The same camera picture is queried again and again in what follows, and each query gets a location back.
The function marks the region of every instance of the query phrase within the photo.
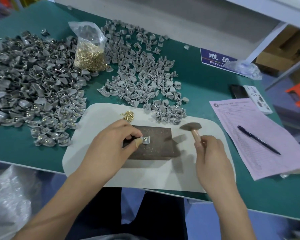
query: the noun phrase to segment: printed form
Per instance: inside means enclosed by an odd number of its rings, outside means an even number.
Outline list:
[[[300,169],[300,144],[286,129],[264,115],[250,98],[210,101],[210,104],[254,180]],[[238,125],[281,155],[241,132]]]

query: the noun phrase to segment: black phone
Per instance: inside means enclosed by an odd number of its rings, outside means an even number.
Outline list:
[[[241,85],[231,84],[229,89],[234,99],[247,99],[249,97],[247,91]]]

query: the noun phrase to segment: small hammer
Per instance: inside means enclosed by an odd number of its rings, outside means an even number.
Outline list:
[[[198,133],[198,130],[201,129],[200,123],[191,122],[191,123],[188,123],[188,124],[184,124],[180,127],[180,129],[185,130],[185,131],[191,131],[194,140],[196,142],[201,142],[201,137]]]

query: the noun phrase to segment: pile of gray plastic parts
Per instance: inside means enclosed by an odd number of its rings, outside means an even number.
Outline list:
[[[26,123],[36,146],[70,144],[66,129],[76,129],[86,109],[81,88],[98,76],[73,68],[76,44],[72,36],[43,40],[28,31],[0,41],[0,125]]]
[[[160,54],[164,40],[167,36],[156,37],[143,28],[123,23],[120,20],[107,21],[101,28],[108,38],[105,46],[107,64],[118,64],[117,76],[112,76],[112,81],[107,79],[105,85],[98,89],[103,96],[119,96],[131,106],[137,107],[144,103],[145,113],[150,113],[157,122],[167,122],[178,125],[181,119],[186,117],[185,109],[181,108],[182,102],[188,103],[188,98],[181,98],[181,83],[173,81],[177,77],[176,71],[169,72],[173,68],[174,60],[170,61],[165,56],[157,60],[154,54]],[[131,44],[131,35],[136,34],[138,42]],[[142,51],[142,44],[150,52]],[[169,100],[155,100],[161,93],[166,98],[174,101],[169,105]]]

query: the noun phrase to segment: forearm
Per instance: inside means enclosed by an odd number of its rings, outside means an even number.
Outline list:
[[[13,240],[64,239],[83,208],[100,191],[104,183],[91,185],[79,171],[70,175],[56,195],[28,222]]]
[[[236,187],[212,200],[220,219],[222,240],[256,240],[247,207]]]

